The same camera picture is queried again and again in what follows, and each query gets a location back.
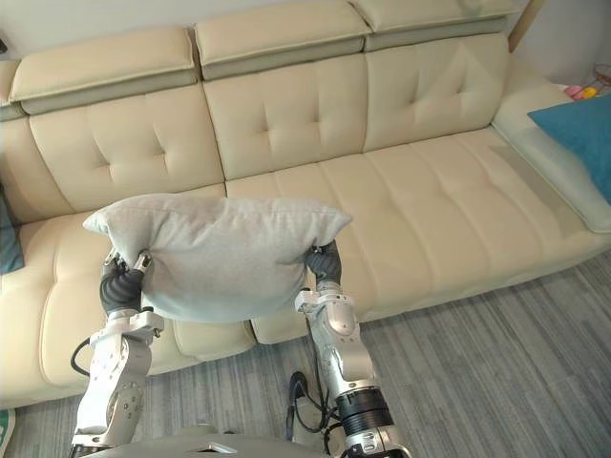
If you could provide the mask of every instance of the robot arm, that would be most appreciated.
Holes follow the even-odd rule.
[[[142,410],[149,348],[163,330],[163,318],[140,309],[144,273],[151,262],[142,253],[128,269],[113,251],[104,262],[100,298],[108,315],[94,333],[94,357],[87,391],[78,407],[71,458],[129,444]]]
[[[376,381],[371,357],[354,313],[342,292],[335,241],[305,257],[316,276],[316,292],[302,291],[295,308],[304,312],[320,356],[327,387],[339,409],[349,458],[411,458]]]

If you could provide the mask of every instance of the dark gray pillow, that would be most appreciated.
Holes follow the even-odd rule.
[[[0,187],[0,275],[24,266],[23,251],[9,216],[9,207]]]

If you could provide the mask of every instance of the wooden post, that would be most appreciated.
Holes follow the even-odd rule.
[[[516,22],[516,26],[509,34],[509,52],[513,52],[520,40],[526,34],[526,31],[531,27],[535,17],[537,17],[538,12],[543,7],[545,0],[530,0],[526,8],[522,12],[522,15],[519,16],[519,19]]]

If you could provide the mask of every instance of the pillow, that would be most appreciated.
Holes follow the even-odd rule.
[[[23,251],[12,227],[9,207],[0,188],[0,275],[22,268]]]
[[[551,138],[573,152],[611,204],[611,96],[528,113]]]
[[[153,194],[114,203],[83,225],[108,235],[129,265],[151,252],[142,291],[160,315],[233,323],[292,306],[305,284],[305,252],[350,221],[313,200]]]

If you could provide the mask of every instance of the white wall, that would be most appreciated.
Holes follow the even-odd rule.
[[[3,58],[108,33],[193,24],[280,1],[0,0],[0,38],[10,48]],[[514,1],[522,6],[528,2]],[[611,0],[547,0],[516,54],[554,81],[584,83],[596,61],[611,63]]]
[[[546,0],[516,55],[555,82],[585,84],[610,49],[611,0]]]

